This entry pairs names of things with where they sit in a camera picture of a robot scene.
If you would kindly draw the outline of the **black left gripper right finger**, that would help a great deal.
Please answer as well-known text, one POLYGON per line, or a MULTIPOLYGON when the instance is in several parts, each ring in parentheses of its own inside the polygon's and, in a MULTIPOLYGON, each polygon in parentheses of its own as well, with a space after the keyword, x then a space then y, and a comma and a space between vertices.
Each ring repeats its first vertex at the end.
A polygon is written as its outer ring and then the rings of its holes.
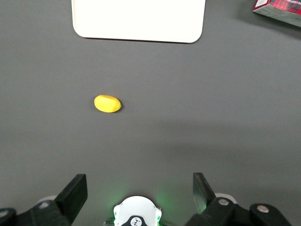
POLYGON ((244 209, 230 198, 218 197, 202 173, 193 174, 193 199, 198 213, 187 226, 290 226, 287 218, 274 206, 252 204, 244 209))

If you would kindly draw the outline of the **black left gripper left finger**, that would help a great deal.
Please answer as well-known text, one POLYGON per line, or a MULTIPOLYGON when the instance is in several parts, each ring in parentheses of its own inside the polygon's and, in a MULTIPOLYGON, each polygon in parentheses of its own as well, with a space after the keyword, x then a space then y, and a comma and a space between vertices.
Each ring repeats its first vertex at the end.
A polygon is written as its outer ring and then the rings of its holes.
POLYGON ((86 174, 77 174, 54 200, 41 201, 22 214, 0 209, 2 226, 70 226, 87 200, 86 174))

